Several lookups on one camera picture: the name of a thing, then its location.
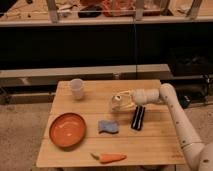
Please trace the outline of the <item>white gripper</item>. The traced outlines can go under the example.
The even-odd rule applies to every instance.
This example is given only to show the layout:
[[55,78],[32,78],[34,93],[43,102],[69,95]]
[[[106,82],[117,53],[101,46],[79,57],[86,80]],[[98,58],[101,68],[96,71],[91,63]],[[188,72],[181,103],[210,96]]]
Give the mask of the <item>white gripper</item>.
[[[147,94],[144,89],[136,89],[134,91],[133,90],[121,91],[121,92],[118,92],[117,95],[119,95],[119,96],[131,96],[132,95],[132,99],[136,105],[143,105],[143,104],[147,103]],[[133,102],[128,103],[128,104],[122,104],[122,105],[116,106],[114,109],[122,110],[122,109],[126,109],[126,108],[131,108],[131,107],[134,107],[135,104]]]

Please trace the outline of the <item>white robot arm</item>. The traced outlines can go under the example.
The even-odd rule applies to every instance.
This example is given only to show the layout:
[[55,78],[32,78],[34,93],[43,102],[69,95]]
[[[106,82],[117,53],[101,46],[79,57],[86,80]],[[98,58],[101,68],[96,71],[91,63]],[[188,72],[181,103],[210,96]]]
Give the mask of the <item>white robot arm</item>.
[[213,171],[213,141],[204,144],[181,107],[174,87],[169,83],[157,89],[133,89],[112,97],[113,110],[128,105],[164,103],[170,112],[184,158],[191,171]]

